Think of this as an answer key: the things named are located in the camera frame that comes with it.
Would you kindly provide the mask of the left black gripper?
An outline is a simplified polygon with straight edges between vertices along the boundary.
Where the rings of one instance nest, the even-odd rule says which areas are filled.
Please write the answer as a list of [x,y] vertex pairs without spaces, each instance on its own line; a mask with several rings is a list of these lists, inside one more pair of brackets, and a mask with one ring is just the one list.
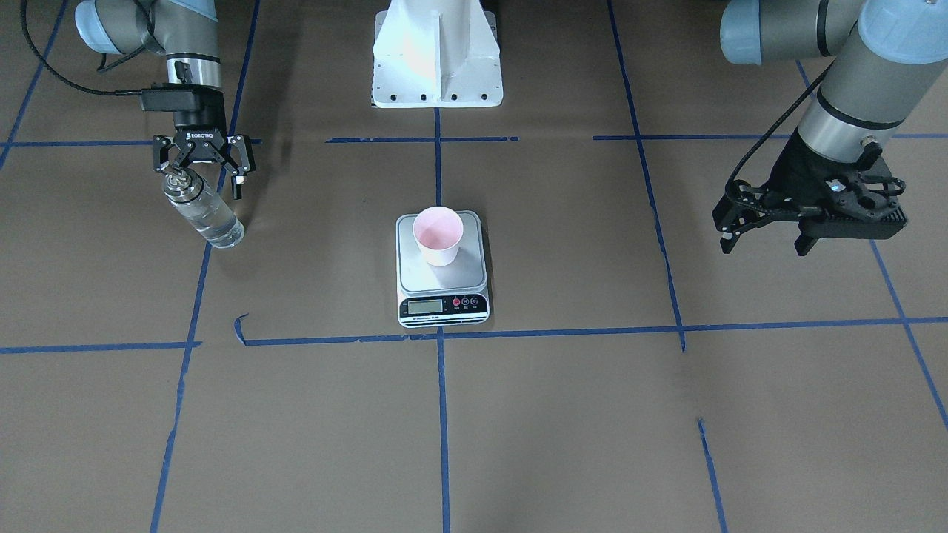
[[822,239],[894,236],[908,222],[898,202],[905,184],[891,175],[882,152],[879,142],[870,141],[858,148],[856,162],[833,161],[793,133],[763,189],[744,180],[725,185],[712,210],[722,253],[731,253],[749,230],[786,221],[785,209],[800,215],[793,242],[799,257]]

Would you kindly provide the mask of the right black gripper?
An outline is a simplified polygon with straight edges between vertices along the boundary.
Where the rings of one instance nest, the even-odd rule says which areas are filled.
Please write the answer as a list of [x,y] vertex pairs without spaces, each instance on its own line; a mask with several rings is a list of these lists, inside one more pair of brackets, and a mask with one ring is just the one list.
[[256,170],[252,141],[242,134],[226,136],[222,91],[213,87],[194,88],[200,91],[202,108],[193,112],[174,112],[175,135],[152,136],[153,169],[163,175],[183,178],[186,165],[224,164],[233,200],[239,201],[247,176]]

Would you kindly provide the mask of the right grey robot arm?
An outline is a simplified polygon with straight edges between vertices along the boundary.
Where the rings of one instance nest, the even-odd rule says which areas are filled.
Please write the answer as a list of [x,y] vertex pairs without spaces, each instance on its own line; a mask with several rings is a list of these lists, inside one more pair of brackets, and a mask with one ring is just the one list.
[[250,141],[228,134],[213,1],[81,1],[75,23],[84,43],[99,54],[132,58],[151,52],[164,59],[166,82],[128,90],[146,112],[172,113],[176,134],[153,139],[153,168],[217,164],[241,198],[246,175],[256,169]]

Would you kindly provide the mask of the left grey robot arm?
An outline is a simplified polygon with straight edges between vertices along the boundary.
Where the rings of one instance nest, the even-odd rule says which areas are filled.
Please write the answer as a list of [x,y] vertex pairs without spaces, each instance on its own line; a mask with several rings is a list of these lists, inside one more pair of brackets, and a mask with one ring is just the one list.
[[807,106],[769,178],[738,178],[713,210],[720,246],[746,232],[796,223],[806,255],[826,238],[884,240],[907,225],[905,184],[883,154],[887,142],[946,69],[944,1],[730,1],[720,45],[732,64],[829,58],[790,106]]

